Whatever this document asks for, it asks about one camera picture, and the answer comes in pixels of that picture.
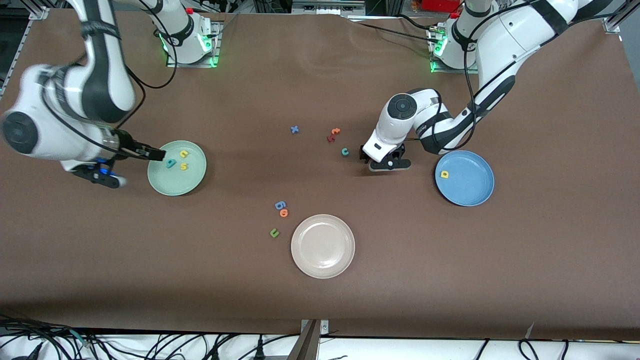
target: white surface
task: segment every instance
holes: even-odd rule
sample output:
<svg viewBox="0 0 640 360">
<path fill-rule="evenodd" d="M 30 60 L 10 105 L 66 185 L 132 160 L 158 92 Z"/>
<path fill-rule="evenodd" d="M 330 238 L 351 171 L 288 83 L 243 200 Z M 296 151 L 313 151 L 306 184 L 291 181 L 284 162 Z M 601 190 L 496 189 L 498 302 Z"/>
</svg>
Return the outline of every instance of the white surface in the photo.
<svg viewBox="0 0 640 360">
<path fill-rule="evenodd" d="M 192 335 L 183 337 L 188 340 Z M 274 335 L 264 337 L 264 340 L 274 338 Z M 133 351 L 144 356 L 156 343 L 157 335 L 105 335 L 99 336 L 104 341 L 109 341 L 122 350 Z M 187 344 L 179 353 L 186 360 L 201 360 L 205 349 L 211 348 L 216 335 L 207 335 L 206 341 L 195 340 Z M 297 337 L 285 338 L 274 341 L 264 347 L 264 353 L 269 355 L 287 355 L 296 342 Z M 0 344 L 7 338 L 1 338 Z M 219 351 L 220 360 L 237 360 L 238 357 L 255 347 L 257 335 L 242 335 L 225 343 Z M 319 360 L 330 360 L 347 355 L 345 360 L 473 360 L 477 355 L 484 340 L 406 340 L 406 339 L 321 339 L 319 347 Z M 158 356 L 158 360 L 165 360 L 173 349 L 184 341 L 177 340 Z M 28 341 L 21 338 L 11 342 L 0 349 L 0 359 L 13 359 L 17 356 L 28 355 L 39 341 Z M 559 341 L 531 341 L 541 360 L 559 360 L 564 343 Z M 528 348 L 525 353 L 533 358 Z M 87 350 L 82 351 L 83 359 L 94 359 Z M 122 356 L 112 352 L 115 360 L 133 360 L 132 356 Z M 39 360 L 57 360 L 51 344 L 42 347 Z M 107 357 L 99 352 L 99 358 Z M 253 354 L 245 359 L 252 359 Z M 640 358 L 640 345 L 621 343 L 583 343 L 571 342 L 566 355 L 566 360 L 636 360 Z M 481 360 L 524 360 L 518 351 L 517 341 L 491 340 L 487 344 Z"/>
<path fill-rule="evenodd" d="M 304 219 L 291 237 L 291 256 L 298 268 L 316 279 L 340 275 L 356 250 L 349 226 L 333 215 Z"/>
</svg>

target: cable connector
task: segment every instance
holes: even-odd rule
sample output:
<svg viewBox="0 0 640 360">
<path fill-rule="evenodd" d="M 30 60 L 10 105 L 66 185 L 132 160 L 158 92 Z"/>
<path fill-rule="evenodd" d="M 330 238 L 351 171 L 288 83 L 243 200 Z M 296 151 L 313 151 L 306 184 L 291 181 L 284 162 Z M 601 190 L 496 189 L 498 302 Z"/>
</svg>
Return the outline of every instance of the cable connector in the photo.
<svg viewBox="0 0 640 360">
<path fill-rule="evenodd" d="M 262 335 L 258 339 L 258 346 L 255 348 L 255 356 L 253 360 L 264 360 L 266 356 L 264 355 L 264 350 L 262 349 Z"/>
</svg>

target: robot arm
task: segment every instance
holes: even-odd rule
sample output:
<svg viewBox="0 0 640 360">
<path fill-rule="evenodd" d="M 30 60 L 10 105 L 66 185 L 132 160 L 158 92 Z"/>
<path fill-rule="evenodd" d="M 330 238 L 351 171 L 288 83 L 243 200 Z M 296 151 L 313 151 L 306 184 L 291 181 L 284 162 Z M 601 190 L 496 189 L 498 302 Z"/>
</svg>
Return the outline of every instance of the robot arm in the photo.
<svg viewBox="0 0 640 360">
<path fill-rule="evenodd" d="M 164 38 L 174 45 L 179 61 L 197 61 L 206 53 L 198 33 L 205 21 L 197 14 L 189 16 L 179 0 L 157 0 L 147 6 L 144 4 L 153 0 L 135 1 L 151 9 L 147 12 L 152 13 Z M 160 161 L 164 151 L 139 143 L 126 131 L 106 124 L 123 120 L 136 101 L 111 1 L 69 3 L 81 21 L 86 65 L 28 68 L 20 80 L 17 102 L 4 114 L 2 132 L 6 142 L 26 156 L 58 160 L 66 171 L 118 188 L 125 179 L 111 172 L 116 160 L 132 157 Z"/>
<path fill-rule="evenodd" d="M 402 97 L 411 106 L 400 116 L 388 105 L 383 109 L 376 129 L 360 153 L 361 159 L 373 160 L 371 170 L 401 170 L 410 165 L 401 155 L 403 141 L 412 128 L 426 151 L 444 154 L 454 149 L 474 126 L 473 106 L 477 123 L 511 90 L 524 61 L 566 29 L 578 10 L 578 0 L 531 3 L 496 16 L 480 35 L 476 49 L 480 90 L 474 96 L 475 101 L 458 116 L 451 116 L 440 94 L 433 89 L 416 89 L 391 98 L 393 102 Z M 525 3 L 518 0 L 514 6 L 520 4 Z"/>
</svg>

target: tabletop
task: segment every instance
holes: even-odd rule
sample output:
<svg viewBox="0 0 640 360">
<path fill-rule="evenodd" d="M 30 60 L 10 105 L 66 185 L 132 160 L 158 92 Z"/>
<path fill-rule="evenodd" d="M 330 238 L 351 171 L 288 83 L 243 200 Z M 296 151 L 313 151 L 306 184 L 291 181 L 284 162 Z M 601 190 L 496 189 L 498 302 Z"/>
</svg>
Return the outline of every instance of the tabletop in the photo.
<svg viewBox="0 0 640 360">
<path fill-rule="evenodd" d="M 164 82 L 149 17 L 116 16 L 127 64 Z M 356 155 L 394 94 L 436 88 L 451 113 L 468 102 L 464 76 L 430 73 L 424 42 L 333 15 L 227 20 L 218 67 L 178 69 L 124 127 L 201 146 L 195 191 L 160 195 L 139 160 L 116 164 L 129 184 L 112 190 L 2 142 L 0 307 L 78 327 L 288 333 L 328 318 L 345 335 L 521 338 L 535 322 L 537 338 L 637 336 L 640 95 L 616 35 L 583 23 L 524 64 L 465 147 L 491 165 L 494 193 L 463 208 L 418 142 L 408 171 L 372 173 Z M 72 10 L 34 22 L 0 111 L 26 67 L 82 51 Z M 356 241 L 328 280 L 290 250 L 321 213 Z"/>
</svg>

